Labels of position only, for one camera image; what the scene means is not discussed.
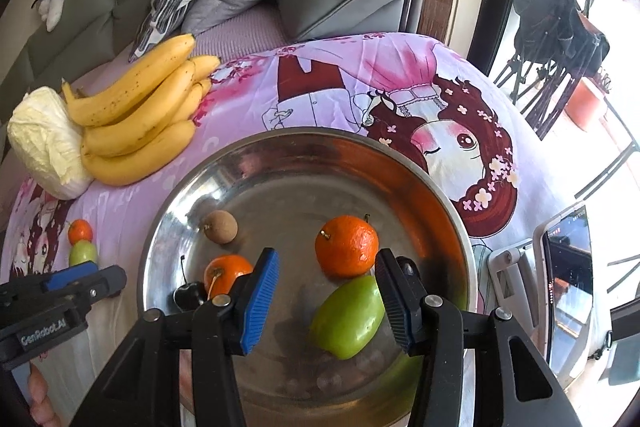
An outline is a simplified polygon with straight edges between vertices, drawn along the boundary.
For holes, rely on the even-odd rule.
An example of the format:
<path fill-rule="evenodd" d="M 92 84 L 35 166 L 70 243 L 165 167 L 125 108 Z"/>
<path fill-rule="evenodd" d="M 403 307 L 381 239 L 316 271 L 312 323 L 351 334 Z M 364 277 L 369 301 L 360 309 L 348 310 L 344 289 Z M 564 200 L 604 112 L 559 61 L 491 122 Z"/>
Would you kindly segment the person's left hand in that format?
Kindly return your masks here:
<path fill-rule="evenodd" d="M 32 420 L 38 426 L 61 427 L 61 418 L 53 410 L 52 402 L 48 396 L 48 384 L 38 367 L 32 363 L 29 364 L 27 389 L 32 398 L 29 409 Z"/>

